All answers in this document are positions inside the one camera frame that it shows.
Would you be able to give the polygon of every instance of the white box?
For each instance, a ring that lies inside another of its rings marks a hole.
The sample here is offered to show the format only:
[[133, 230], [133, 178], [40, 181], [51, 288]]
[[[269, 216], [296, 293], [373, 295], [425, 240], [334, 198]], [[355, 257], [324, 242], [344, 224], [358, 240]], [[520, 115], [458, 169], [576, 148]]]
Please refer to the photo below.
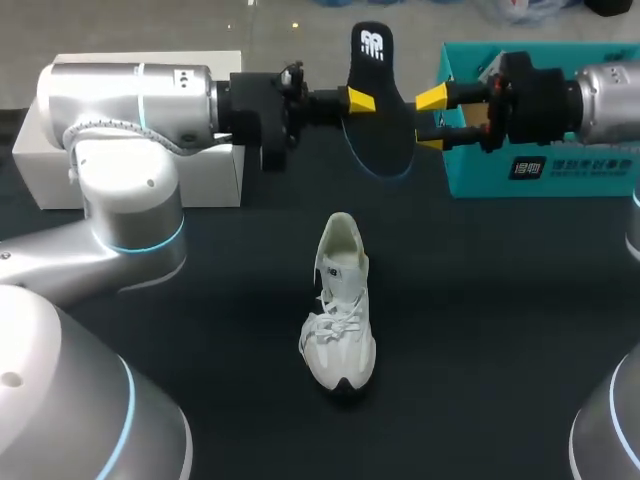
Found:
[[[242, 71], [242, 55], [230, 52], [138, 52], [58, 55], [55, 63], [160, 63], [207, 65], [213, 80], [229, 80]], [[82, 208], [78, 182], [69, 182], [69, 158], [44, 136], [34, 104], [13, 147], [13, 158], [41, 209]], [[184, 207], [239, 207], [244, 147], [218, 145], [190, 157], [174, 156]]]

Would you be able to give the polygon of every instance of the shoe tongue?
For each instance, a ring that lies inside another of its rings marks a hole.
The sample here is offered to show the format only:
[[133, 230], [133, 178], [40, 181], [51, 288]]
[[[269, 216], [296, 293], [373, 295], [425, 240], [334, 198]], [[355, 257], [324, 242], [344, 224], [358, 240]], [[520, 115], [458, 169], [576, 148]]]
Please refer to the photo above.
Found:
[[318, 268], [323, 288], [339, 302], [355, 301], [364, 288], [365, 278], [360, 265], [335, 262], [325, 255]]

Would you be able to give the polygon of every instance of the shoelace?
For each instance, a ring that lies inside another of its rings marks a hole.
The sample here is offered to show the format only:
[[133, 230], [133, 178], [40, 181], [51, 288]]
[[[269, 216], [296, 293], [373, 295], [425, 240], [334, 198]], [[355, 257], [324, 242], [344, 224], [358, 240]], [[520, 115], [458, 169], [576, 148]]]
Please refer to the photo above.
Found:
[[325, 302], [325, 290], [318, 297], [322, 302], [324, 313], [316, 316], [309, 329], [303, 331], [300, 337], [299, 350], [304, 355], [304, 346], [310, 337], [316, 337], [321, 342], [329, 339], [339, 340], [345, 332], [357, 332], [360, 330], [360, 319], [357, 314], [362, 304], [366, 290], [351, 303], [333, 300]]

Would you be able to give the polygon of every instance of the shoe sole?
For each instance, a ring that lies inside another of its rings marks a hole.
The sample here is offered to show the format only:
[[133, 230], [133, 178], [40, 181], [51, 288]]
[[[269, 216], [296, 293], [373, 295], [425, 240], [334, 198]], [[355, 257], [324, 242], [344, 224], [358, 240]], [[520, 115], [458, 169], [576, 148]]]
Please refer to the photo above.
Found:
[[377, 349], [376, 349], [376, 341], [374, 340], [373, 341], [373, 368], [371, 370], [371, 376], [369, 377], [369, 380], [367, 381], [367, 383], [365, 383], [362, 387], [353, 388], [353, 386], [351, 385], [351, 382], [349, 382], [349, 379], [346, 377], [342, 377], [338, 382], [338, 384], [333, 389], [326, 388], [322, 386], [320, 383], [318, 383], [318, 386], [320, 386], [320, 388], [322, 388], [329, 396], [337, 399], [341, 398], [341, 399], [355, 400], [362, 397], [364, 393], [367, 390], [369, 390], [367, 387], [371, 385], [373, 381], [373, 372], [375, 370], [376, 356], [377, 356]]

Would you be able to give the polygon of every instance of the sneaker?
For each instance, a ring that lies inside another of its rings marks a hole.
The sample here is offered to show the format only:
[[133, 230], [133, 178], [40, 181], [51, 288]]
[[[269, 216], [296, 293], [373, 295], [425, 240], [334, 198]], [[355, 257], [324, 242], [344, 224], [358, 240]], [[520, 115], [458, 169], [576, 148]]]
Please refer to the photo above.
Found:
[[354, 392], [373, 373], [376, 342], [369, 324], [369, 258], [351, 215], [334, 213], [329, 218], [315, 270], [320, 271], [322, 293], [318, 312], [310, 313], [302, 326], [300, 353], [324, 388]]

